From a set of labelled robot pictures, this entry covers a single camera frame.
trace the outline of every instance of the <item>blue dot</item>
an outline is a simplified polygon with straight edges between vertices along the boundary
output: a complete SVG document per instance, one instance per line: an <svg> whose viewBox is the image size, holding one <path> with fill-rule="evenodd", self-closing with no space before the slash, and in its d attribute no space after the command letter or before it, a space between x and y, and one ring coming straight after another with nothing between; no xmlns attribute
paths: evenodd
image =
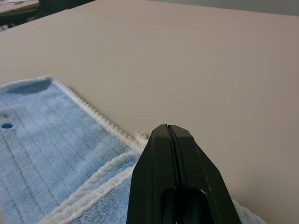
<svg viewBox="0 0 299 224"><path fill-rule="evenodd" d="M11 125L11 124L4 124L4 125L2 125L1 127L2 127L2 128L5 128L5 129L9 129L9 128L12 128L13 125Z"/></svg>

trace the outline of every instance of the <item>table surface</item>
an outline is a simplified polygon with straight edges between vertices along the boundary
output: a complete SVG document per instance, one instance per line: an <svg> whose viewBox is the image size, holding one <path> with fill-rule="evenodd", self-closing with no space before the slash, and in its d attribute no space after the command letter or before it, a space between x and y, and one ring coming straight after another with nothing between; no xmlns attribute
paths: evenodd
<svg viewBox="0 0 299 224"><path fill-rule="evenodd" d="M4 4L0 4L0 14L35 8L38 5L39 5L38 0L24 1L20 4L16 4L16 2L4 3Z"/></svg>
<svg viewBox="0 0 299 224"><path fill-rule="evenodd" d="M99 0L2 32L0 84L51 74L131 135L184 127L232 198L295 224L298 40L296 16Z"/></svg>

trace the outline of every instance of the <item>beige table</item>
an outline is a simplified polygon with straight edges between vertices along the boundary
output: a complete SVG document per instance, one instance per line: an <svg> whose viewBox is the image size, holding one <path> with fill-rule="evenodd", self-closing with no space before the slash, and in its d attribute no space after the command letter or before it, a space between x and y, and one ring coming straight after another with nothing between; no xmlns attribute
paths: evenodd
<svg viewBox="0 0 299 224"><path fill-rule="evenodd" d="M2 32L0 84L52 74L131 135L184 127L234 199L296 224L298 39L299 17L101 0Z"/></svg>
<svg viewBox="0 0 299 224"><path fill-rule="evenodd" d="M0 4L0 14L6 14L11 12L19 12L26 9L31 9L39 6L38 0L24 1L22 3L12 2Z"/></svg>

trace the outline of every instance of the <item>microfiber cloth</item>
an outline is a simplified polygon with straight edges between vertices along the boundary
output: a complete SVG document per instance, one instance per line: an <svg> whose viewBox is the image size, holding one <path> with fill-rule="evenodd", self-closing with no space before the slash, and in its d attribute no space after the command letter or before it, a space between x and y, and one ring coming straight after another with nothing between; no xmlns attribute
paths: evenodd
<svg viewBox="0 0 299 224"><path fill-rule="evenodd" d="M53 77L0 87L0 211L6 224L125 224L146 144ZM243 224L264 224L234 202Z"/></svg>

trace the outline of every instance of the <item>light blue towel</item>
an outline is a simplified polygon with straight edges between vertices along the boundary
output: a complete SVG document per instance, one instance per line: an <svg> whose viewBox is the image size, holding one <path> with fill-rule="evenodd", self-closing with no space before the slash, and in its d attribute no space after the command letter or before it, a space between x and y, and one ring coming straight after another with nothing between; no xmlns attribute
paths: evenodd
<svg viewBox="0 0 299 224"><path fill-rule="evenodd" d="M52 77L0 87L0 211L6 224L125 224L146 144ZM234 202L243 224L264 224Z"/></svg>

